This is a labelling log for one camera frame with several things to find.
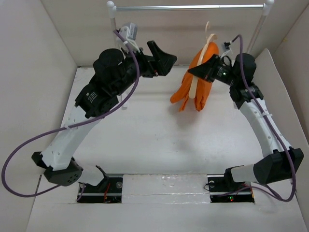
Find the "beige wooden hanger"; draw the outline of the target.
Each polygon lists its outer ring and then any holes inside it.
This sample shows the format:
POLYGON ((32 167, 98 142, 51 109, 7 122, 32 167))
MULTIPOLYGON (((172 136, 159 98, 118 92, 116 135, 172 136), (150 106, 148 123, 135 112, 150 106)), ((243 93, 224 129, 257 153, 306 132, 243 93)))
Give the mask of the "beige wooden hanger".
MULTIPOLYGON (((205 55, 205 53, 208 49, 209 43, 212 42, 213 40, 217 40, 217 38, 218 38, 215 33, 212 33, 208 36, 207 30, 209 28, 210 28, 210 22, 208 21, 206 23, 206 26, 205 26, 206 43, 201 50, 201 53, 200 53, 200 56, 199 56, 199 59, 198 59, 198 62, 197 62, 197 66, 202 64, 203 57, 204 57, 204 55, 205 55)), ((195 96, 196 96, 197 83, 198 83, 197 77, 193 76, 192 83, 191 83, 190 90, 189 90, 189 98, 190 99, 194 99, 195 96)))

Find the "orange trousers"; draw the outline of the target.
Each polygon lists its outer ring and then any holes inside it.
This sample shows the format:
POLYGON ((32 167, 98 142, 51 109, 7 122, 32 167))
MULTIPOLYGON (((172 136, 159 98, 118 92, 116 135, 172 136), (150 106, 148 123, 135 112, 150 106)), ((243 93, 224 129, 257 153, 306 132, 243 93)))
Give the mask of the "orange trousers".
MULTIPOLYGON (((219 54, 219 48, 217 44, 214 42, 210 42, 203 56, 202 63, 208 61, 212 57, 212 55, 218 55, 218 54, 219 54)), ((170 98, 171 103, 176 103, 179 102, 180 100, 183 100, 179 108, 179 112, 185 110, 186 105, 189 101, 189 90, 191 87, 193 77, 194 76, 192 74, 186 72, 183 76, 181 86, 170 98)), ((211 92, 211 87, 212 83, 209 83, 205 80, 198 78, 196 96, 194 98, 195 109, 197 111, 201 111, 205 107, 207 98, 211 92)))

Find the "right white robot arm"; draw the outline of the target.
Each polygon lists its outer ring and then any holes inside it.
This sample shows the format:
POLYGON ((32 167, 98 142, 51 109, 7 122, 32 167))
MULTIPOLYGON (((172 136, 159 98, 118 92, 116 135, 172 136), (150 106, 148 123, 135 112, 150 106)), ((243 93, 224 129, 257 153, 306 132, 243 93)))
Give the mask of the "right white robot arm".
POLYGON ((213 55, 189 69, 201 80, 217 80, 229 86, 234 105, 246 117, 261 146, 263 158, 259 162, 226 169, 223 184, 230 191, 242 182, 265 185, 292 179, 304 157, 302 150, 293 148, 275 125, 261 90, 253 82, 255 70, 254 57, 246 53, 237 55, 233 65, 225 65, 223 58, 213 55))

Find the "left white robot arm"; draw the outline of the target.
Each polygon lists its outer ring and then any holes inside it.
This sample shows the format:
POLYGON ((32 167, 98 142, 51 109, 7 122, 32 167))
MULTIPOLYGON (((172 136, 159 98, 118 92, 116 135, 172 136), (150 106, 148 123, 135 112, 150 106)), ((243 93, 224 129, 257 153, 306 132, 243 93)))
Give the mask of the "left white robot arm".
POLYGON ((155 41, 148 41, 147 45, 150 56, 142 50, 132 56, 124 49, 110 48, 93 63, 95 74, 77 96, 65 129, 43 152, 35 152, 31 157, 37 166, 45 169, 43 174, 50 183, 69 186, 80 182, 99 192, 106 189, 108 180, 104 171, 99 166, 87 168, 73 154, 98 123, 84 125, 83 122, 105 117, 118 104, 118 96, 138 77, 166 76, 170 72, 177 57, 162 51, 155 41))

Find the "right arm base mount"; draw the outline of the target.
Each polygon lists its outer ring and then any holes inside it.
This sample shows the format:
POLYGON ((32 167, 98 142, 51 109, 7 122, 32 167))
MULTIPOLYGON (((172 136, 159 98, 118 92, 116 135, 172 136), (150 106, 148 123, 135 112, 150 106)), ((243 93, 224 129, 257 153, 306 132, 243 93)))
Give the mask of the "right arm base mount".
POLYGON ((211 203, 254 203, 252 186, 247 182, 228 182, 223 174, 208 174, 204 189, 211 203))

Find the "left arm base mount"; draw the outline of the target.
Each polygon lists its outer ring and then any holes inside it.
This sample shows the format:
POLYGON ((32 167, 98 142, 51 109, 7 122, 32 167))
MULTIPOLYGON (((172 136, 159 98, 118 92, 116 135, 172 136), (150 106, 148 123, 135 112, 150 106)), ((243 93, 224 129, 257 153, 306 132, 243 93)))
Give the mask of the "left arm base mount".
POLYGON ((122 202, 123 176, 110 176, 108 184, 103 190, 86 184, 81 184, 77 194, 77 203, 121 203, 122 202))

